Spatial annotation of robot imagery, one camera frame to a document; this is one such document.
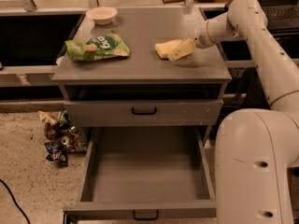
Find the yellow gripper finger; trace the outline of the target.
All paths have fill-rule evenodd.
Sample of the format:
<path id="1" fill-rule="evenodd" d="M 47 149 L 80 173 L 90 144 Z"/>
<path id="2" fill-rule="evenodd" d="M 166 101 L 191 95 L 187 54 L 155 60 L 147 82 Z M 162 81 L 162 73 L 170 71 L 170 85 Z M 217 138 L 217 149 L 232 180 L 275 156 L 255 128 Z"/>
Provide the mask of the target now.
<path id="1" fill-rule="evenodd" d="M 179 60 L 185 56 L 188 56 L 189 54 L 193 53 L 196 49 L 196 45 L 193 40 L 186 39 L 182 41 L 175 49 L 173 49 L 168 54 L 168 59 L 170 61 L 176 61 Z"/>

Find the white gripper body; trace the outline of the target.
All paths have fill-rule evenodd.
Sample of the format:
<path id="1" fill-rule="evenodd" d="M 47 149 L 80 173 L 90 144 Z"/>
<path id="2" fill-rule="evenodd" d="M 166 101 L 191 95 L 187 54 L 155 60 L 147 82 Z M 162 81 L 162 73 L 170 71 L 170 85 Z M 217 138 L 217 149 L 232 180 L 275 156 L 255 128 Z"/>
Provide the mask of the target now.
<path id="1" fill-rule="evenodd" d="M 207 45 L 206 32 L 201 27 L 196 27 L 193 40 L 197 48 L 204 49 Z"/>

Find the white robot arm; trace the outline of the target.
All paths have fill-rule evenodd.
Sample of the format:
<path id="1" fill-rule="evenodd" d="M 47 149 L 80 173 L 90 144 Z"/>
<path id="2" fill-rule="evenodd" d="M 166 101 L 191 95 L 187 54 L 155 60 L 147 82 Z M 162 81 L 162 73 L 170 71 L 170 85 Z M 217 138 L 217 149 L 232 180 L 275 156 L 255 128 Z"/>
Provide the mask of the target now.
<path id="1" fill-rule="evenodd" d="M 233 0 L 226 13 L 201 22 L 199 49 L 245 39 L 266 109 L 239 109 L 216 137 L 218 224 L 293 224 L 288 170 L 299 158 L 299 68 L 267 29 L 258 0 Z"/>

